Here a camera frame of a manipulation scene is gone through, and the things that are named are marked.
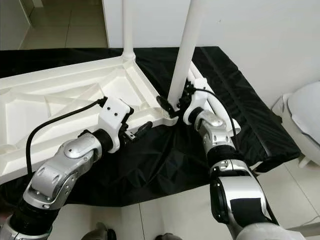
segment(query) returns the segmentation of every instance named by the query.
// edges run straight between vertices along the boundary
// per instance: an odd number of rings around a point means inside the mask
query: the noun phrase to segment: black cloth
[[[136,48],[136,63],[162,96],[169,93],[178,48]],[[120,56],[122,49],[46,49],[1,51],[0,77]],[[232,117],[241,126],[240,151],[248,165],[262,162],[258,172],[297,158],[300,150],[276,116],[261,101],[237,66],[219,47],[197,47],[193,62]],[[14,203],[23,177],[1,186]],[[80,177],[68,203],[126,206],[209,183],[208,164],[198,133],[181,120],[152,128],[137,142],[108,154]]]

